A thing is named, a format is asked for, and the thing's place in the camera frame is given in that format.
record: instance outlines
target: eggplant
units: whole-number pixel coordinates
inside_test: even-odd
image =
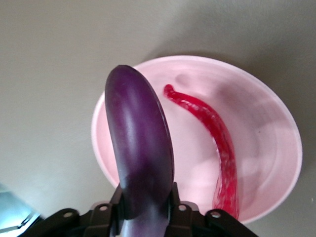
[[[119,65],[106,81],[105,107],[124,199],[124,237],[162,237],[174,179],[171,137],[147,79]]]

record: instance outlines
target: black bracket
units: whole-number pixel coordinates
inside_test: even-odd
[[[110,202],[95,203],[82,216],[74,209],[60,210],[20,237],[115,237],[124,222],[123,205],[119,185]],[[258,237],[223,210],[214,209],[203,216],[194,203],[181,202],[176,183],[170,193],[169,207],[165,237]]]

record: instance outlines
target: purple eggplant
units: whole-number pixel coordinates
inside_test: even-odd
[[[162,237],[174,161],[158,97],[139,71],[119,65],[108,76],[105,107],[124,198],[121,234]]]

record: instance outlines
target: gray surface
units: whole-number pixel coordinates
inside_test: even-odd
[[[302,136],[297,186],[248,227],[261,237],[315,236],[315,39],[314,0],[1,0],[0,182],[46,216],[109,199],[114,188],[90,139],[109,71],[158,56],[207,56],[267,84]]]

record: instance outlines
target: pink bowl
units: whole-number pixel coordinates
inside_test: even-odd
[[[150,82],[164,109],[175,159],[180,199],[212,209],[219,161],[212,138],[189,112],[163,97],[166,84],[211,105],[224,120],[237,159],[239,220],[257,220],[277,208],[294,188],[302,164],[295,121],[278,96],[249,73],[196,56],[162,57],[135,67]],[[92,120],[98,163],[116,187],[119,176],[107,124],[104,93]]]

